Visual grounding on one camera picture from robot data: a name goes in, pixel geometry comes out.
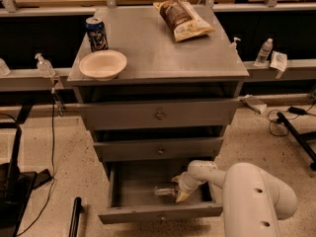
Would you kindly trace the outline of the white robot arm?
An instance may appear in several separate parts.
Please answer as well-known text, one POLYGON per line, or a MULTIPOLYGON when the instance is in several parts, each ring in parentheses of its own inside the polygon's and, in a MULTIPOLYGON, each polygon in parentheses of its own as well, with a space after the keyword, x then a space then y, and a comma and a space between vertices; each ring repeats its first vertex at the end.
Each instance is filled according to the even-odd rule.
POLYGON ((278 223, 290 218, 298 206, 287 183, 250 163, 236 163, 223 171, 212 161, 194 160, 173 181, 179 186, 177 202, 204 183, 222 189, 225 237, 281 237, 278 223))

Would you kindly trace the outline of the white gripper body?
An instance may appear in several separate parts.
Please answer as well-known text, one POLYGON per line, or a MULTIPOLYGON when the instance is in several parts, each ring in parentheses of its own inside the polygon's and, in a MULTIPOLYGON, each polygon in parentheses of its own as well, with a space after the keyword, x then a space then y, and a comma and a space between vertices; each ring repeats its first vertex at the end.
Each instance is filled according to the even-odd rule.
POLYGON ((179 189, 187 195, 193 193, 202 184, 204 184, 204 181, 195 179, 189 172, 184 172, 179 176, 179 189))

